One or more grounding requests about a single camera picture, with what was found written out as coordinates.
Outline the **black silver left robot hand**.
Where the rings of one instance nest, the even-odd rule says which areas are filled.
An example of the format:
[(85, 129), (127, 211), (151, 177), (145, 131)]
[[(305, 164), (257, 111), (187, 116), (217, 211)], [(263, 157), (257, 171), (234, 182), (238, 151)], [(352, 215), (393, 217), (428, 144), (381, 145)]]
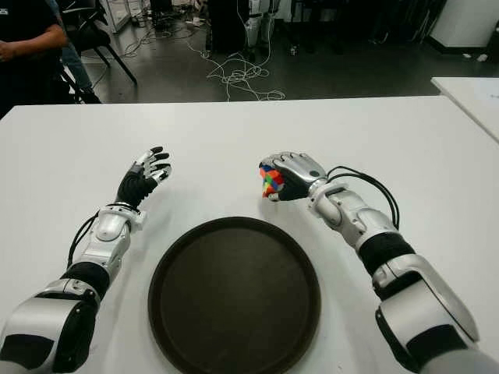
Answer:
[(172, 166), (165, 161), (169, 153), (162, 146), (147, 150), (132, 163), (121, 180), (115, 203), (122, 203), (137, 210), (147, 198), (172, 173)]

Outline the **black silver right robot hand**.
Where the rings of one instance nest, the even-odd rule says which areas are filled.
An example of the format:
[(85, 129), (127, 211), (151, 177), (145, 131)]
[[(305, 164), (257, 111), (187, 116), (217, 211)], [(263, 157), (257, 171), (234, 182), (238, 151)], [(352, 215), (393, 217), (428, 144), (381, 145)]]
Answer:
[(264, 180), (263, 196), (270, 201), (306, 198), (327, 181), (325, 170), (305, 153), (281, 152), (259, 164)]

